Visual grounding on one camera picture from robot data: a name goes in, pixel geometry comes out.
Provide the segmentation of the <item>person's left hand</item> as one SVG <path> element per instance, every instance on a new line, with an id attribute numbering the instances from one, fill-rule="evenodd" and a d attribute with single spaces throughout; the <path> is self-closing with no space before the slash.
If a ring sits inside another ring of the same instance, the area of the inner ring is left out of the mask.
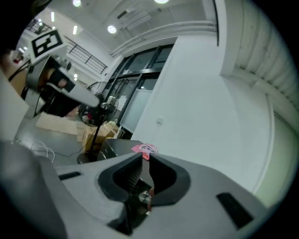
<path id="1" fill-rule="evenodd" d="M 59 69 L 53 70 L 46 84 L 50 86 L 54 86 L 54 88 L 57 88 L 59 90 L 66 90 L 67 92 L 70 92 L 75 87 L 75 83 L 73 83 Z"/>

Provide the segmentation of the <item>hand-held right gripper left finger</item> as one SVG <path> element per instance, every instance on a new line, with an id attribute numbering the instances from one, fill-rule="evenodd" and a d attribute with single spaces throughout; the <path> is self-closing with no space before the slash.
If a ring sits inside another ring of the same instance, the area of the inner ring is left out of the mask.
<path id="1" fill-rule="evenodd" d="M 130 153 L 108 160 L 59 167 L 72 197 L 91 216 L 126 235 L 133 232 L 130 200 L 141 178 L 143 158 Z"/>

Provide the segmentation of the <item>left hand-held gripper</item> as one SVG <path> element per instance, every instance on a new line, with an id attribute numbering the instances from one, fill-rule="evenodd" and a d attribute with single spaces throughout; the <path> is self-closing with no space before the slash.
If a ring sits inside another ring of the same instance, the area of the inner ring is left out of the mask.
<path id="1" fill-rule="evenodd" d="M 26 117 L 35 117 L 41 112 L 47 112 L 58 92 L 46 86 L 45 72 L 48 69 L 62 67 L 68 73 L 71 62 L 66 59 L 67 45 L 57 30 L 40 34 L 34 38 L 28 47 L 29 68 L 26 75 L 24 100 L 29 105 Z M 62 93 L 81 104 L 96 107 L 100 100 L 81 85 L 74 85 L 71 90 L 62 89 Z"/>

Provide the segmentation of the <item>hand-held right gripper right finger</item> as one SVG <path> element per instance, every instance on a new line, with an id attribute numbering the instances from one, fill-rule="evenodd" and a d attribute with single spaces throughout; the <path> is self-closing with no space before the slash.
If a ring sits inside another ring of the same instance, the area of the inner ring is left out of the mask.
<path id="1" fill-rule="evenodd" d="M 133 239 L 237 239 L 242 237 L 217 196 L 228 193 L 253 220 L 267 209 L 249 191 L 223 173 L 171 156 L 164 158 L 183 167 L 191 186 L 176 204 L 153 207 L 149 216 L 134 229 Z"/>

